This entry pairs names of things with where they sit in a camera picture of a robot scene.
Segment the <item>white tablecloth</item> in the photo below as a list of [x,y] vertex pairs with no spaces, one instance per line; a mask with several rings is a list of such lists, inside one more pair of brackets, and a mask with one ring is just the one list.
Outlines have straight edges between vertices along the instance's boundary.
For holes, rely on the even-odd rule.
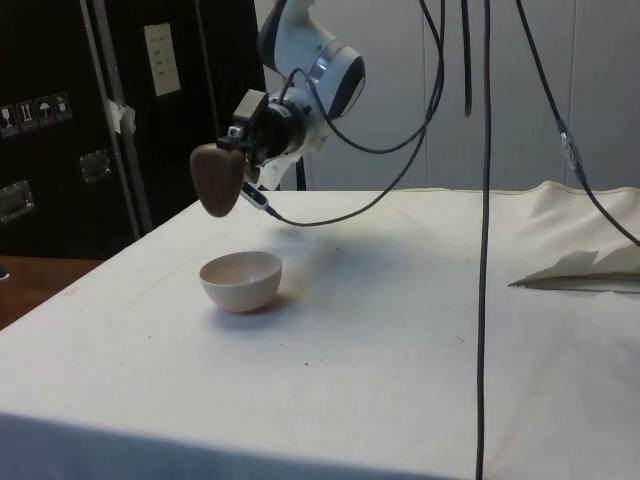
[[[545,188],[492,200],[487,478],[637,479],[638,300],[507,287]],[[0,478],[472,478],[480,206],[399,192],[296,230],[194,205],[0,333]],[[218,310],[199,268],[254,249],[283,258],[280,299]]]

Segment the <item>wooden floor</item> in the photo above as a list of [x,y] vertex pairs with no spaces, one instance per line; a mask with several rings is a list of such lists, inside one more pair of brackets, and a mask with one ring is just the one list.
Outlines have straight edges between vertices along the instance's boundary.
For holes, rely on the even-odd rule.
[[0,330],[64,290],[98,265],[96,260],[0,256]]

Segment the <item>white bowl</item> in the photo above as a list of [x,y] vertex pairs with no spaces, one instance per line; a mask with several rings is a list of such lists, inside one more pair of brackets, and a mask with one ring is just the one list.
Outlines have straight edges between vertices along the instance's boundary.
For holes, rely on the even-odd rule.
[[200,283],[209,298],[234,313],[267,305],[278,293],[281,279],[282,260],[266,252],[226,255],[200,270]]

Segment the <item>white wall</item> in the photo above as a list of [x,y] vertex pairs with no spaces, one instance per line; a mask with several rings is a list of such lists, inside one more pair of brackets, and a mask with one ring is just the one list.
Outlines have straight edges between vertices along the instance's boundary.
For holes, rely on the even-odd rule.
[[[273,0],[255,0],[259,21]],[[403,186],[477,188],[483,160],[481,2],[470,2],[474,113],[464,117],[460,1],[446,0],[446,86],[428,147]],[[436,22],[439,1],[427,0]],[[640,2],[525,0],[533,34],[563,116],[596,188],[640,185]],[[371,146],[392,144],[424,116],[436,50],[417,0],[318,0],[314,19],[359,50],[367,86],[342,129]],[[494,187],[544,180],[574,184],[559,147],[514,0],[493,0]],[[279,78],[268,75],[268,86]],[[354,152],[333,139],[307,161],[314,189],[381,189],[410,150],[388,157]],[[285,186],[295,185],[289,177]]]

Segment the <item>sticker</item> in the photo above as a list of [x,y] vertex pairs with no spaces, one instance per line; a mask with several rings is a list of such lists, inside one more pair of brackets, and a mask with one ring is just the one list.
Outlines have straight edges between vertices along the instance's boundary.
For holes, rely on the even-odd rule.
[[41,127],[56,123],[56,114],[53,109],[53,99],[51,97],[36,99],[36,112],[38,114],[38,123]]
[[53,95],[53,111],[56,114],[58,122],[71,120],[71,104],[69,103],[69,95],[67,93],[56,93]]
[[171,25],[168,23],[148,25],[144,27],[144,35],[147,40],[147,51],[156,96],[161,97],[180,91],[182,87],[176,66],[176,55],[173,50]]
[[29,132],[38,128],[36,109],[34,108],[31,100],[17,103],[16,110],[18,110],[18,122],[20,123],[20,129],[23,132]]
[[13,105],[0,107],[0,137],[7,138],[20,133],[18,116]]

